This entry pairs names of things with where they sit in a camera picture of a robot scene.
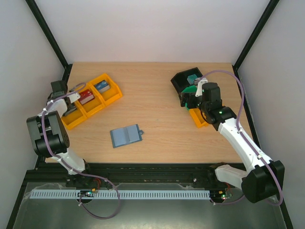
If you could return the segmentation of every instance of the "gray wall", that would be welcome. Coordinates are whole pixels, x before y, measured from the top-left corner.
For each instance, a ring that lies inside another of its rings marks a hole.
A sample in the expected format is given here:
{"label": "gray wall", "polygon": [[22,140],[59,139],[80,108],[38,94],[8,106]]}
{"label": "gray wall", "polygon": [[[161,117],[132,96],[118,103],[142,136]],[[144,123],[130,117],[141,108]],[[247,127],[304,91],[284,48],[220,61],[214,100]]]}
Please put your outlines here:
{"label": "gray wall", "polygon": [[0,2],[0,228],[35,155],[26,119],[39,113],[63,68],[24,0]]}
{"label": "gray wall", "polygon": [[269,0],[36,2],[68,62],[235,62]]}
{"label": "gray wall", "polygon": [[285,165],[295,228],[305,224],[305,1],[282,0],[240,69],[262,149]]}

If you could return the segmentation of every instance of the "small box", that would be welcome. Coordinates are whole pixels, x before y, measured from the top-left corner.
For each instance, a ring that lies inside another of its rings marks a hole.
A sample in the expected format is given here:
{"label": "small box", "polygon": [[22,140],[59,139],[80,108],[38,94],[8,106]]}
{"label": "small box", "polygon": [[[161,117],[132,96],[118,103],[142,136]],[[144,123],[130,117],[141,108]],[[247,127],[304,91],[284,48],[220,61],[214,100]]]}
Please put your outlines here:
{"label": "small box", "polygon": [[100,93],[103,93],[103,92],[105,92],[105,91],[107,91],[107,90],[110,89],[109,84],[108,84],[105,80],[103,80],[103,81],[101,81],[101,82],[95,84],[94,87],[95,87],[96,90],[98,90]]}
{"label": "small box", "polygon": [[89,89],[87,89],[86,91],[81,92],[80,96],[81,97],[79,98],[78,101],[81,103],[81,105],[84,105],[85,103],[94,99],[94,95],[92,94],[91,91],[89,91]]}

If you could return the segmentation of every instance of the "wooden table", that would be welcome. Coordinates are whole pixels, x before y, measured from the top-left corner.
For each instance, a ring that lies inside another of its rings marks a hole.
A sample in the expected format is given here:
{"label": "wooden table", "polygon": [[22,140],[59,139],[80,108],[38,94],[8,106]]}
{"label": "wooden table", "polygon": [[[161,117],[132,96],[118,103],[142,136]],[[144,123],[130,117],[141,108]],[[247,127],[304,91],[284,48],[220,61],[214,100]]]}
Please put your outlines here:
{"label": "wooden table", "polygon": [[[226,139],[209,125],[197,128],[189,112],[180,107],[170,79],[178,72],[198,67],[202,74],[229,63],[77,62],[69,88],[107,73],[123,97],[68,131],[72,149],[95,163],[216,163],[241,162]],[[220,86],[223,103],[237,113],[241,97],[233,77],[215,73],[207,77]],[[112,147],[110,130],[138,124],[143,140]],[[251,134],[242,113],[241,124]]]}

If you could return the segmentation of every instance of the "black pole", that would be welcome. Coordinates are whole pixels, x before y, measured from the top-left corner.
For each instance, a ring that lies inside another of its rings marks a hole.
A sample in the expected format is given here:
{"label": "black pole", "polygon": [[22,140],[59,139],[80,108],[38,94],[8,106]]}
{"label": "black pole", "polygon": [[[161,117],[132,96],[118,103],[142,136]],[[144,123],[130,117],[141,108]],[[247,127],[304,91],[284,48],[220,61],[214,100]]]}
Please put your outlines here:
{"label": "black pole", "polygon": [[263,27],[265,26],[266,22],[268,21],[270,15],[272,14],[273,10],[275,9],[276,5],[278,4],[280,0],[270,0],[268,3],[266,9],[264,10],[261,18],[259,19],[256,27],[254,28],[251,36],[249,37],[246,45],[244,46],[242,52],[240,53],[235,65],[233,66],[233,69],[237,71],[240,66],[242,65],[244,59],[246,58],[248,52],[252,48],[254,42],[256,41],[256,38],[262,31]]}
{"label": "black pole", "polygon": [[62,54],[61,49],[59,48],[51,30],[49,29],[47,22],[43,18],[43,15],[40,12],[35,0],[25,0],[25,1],[27,2],[30,10],[32,11],[32,13],[33,13],[34,17],[36,18],[38,24],[40,25],[42,31],[44,32],[48,41],[50,42],[50,45],[54,49],[54,52],[56,53],[56,55],[57,55],[59,61],[61,62],[62,66],[64,67],[64,69],[66,69],[68,67],[68,62],[67,62],[66,58],[64,57],[64,55]]}

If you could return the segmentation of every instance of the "purple cable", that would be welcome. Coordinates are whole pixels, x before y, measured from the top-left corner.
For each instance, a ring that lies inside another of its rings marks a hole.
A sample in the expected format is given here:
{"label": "purple cable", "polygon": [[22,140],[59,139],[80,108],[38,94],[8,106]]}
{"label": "purple cable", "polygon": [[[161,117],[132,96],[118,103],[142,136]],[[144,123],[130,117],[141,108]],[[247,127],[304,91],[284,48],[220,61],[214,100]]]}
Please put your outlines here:
{"label": "purple cable", "polygon": [[112,213],[110,216],[100,217],[100,216],[94,215],[94,214],[91,213],[91,212],[83,205],[83,203],[81,202],[82,196],[81,196],[80,199],[79,199],[79,206],[82,206],[82,208],[83,208],[89,215],[91,215],[92,217],[94,217],[94,218],[96,218],[96,219],[110,219],[110,218],[116,216],[116,215],[119,213],[120,208],[121,208],[120,193],[119,193],[117,187],[116,187],[110,180],[108,180],[107,178],[104,178],[104,177],[101,177],[101,176],[96,176],[96,175],[91,175],[91,174],[81,173],[81,172],[75,170],[74,168],[72,168],[70,165],[68,165],[68,164],[62,159],[61,156],[56,155],[56,154],[54,154],[54,153],[52,152],[51,147],[50,147],[50,144],[49,144],[49,141],[48,141],[47,133],[46,133],[45,123],[44,123],[44,117],[45,117],[45,114],[47,113],[47,111],[51,108],[51,106],[52,106],[56,101],[58,101],[58,100],[60,100],[60,99],[62,99],[62,98],[65,98],[65,97],[67,97],[67,96],[69,96],[69,95],[75,94],[75,93],[81,91],[82,89],[84,89],[85,86],[86,86],[86,83],[80,83],[80,84],[76,85],[74,88],[78,88],[78,87],[80,87],[80,86],[82,86],[82,87],[81,87],[80,89],[78,89],[78,90],[75,90],[75,91],[73,91],[73,92],[71,92],[71,93],[65,94],[65,95],[63,95],[63,96],[60,96],[60,97],[54,99],[54,100],[51,100],[51,102],[43,109],[42,114],[41,114],[42,134],[43,134],[43,138],[44,138],[44,141],[45,141],[45,143],[46,143],[46,146],[47,146],[47,149],[48,149],[48,152],[50,153],[50,155],[53,156],[53,157],[57,157],[58,159],[60,159],[61,162],[62,162],[68,169],[70,169],[70,170],[72,169],[75,173],[77,173],[77,174],[79,174],[79,175],[82,175],[82,176],[85,176],[85,177],[94,177],[94,178],[102,179],[102,180],[104,180],[105,182],[108,182],[109,184],[111,184],[111,186],[113,187],[113,189],[114,189],[115,192],[117,193],[118,201],[119,201],[119,202],[118,202],[118,206],[117,206],[116,210],[115,210],[114,213]]}
{"label": "purple cable", "polygon": [[[226,74],[229,74],[231,75],[238,83],[239,87],[240,87],[240,90],[241,90],[241,97],[242,97],[242,102],[240,104],[240,108],[239,108],[239,111],[238,111],[238,114],[237,114],[237,118],[236,118],[236,127],[237,127],[237,130],[240,131],[240,126],[239,126],[239,119],[240,119],[240,115],[242,113],[242,109],[243,109],[243,105],[244,105],[244,87],[242,85],[242,83],[240,82],[240,80],[231,72],[229,71],[225,71],[225,70],[214,70],[214,71],[211,71],[207,74],[205,74],[204,76],[202,76],[200,79],[202,78],[205,78],[206,76],[210,75],[210,74],[213,74],[213,73],[226,73]],[[243,137],[243,139],[246,141],[246,143],[251,147],[251,149],[254,151],[254,153],[259,156],[259,152],[256,150],[256,148],[249,142],[249,140],[247,139],[247,137],[243,134],[243,132],[239,132],[241,134],[241,136]],[[280,199],[277,203],[272,203],[268,200],[266,200],[269,204],[273,205],[273,206],[280,206],[283,202],[283,199],[284,199],[284,196],[283,196],[283,192],[282,192],[282,189],[281,189],[281,186],[274,174],[274,172],[272,171],[272,169],[270,168],[270,166],[268,165],[268,163],[263,159],[263,158],[260,158],[260,160],[263,162],[263,164],[267,167],[269,173],[271,174],[273,180],[275,181],[275,185],[278,189],[278,192],[280,194]],[[237,203],[239,202],[240,200],[242,200],[244,198],[244,196],[240,197],[238,200],[236,201],[233,201],[233,202],[230,202],[230,203],[213,203],[214,204],[217,204],[217,205],[228,205],[228,204],[234,204],[234,203]]]}

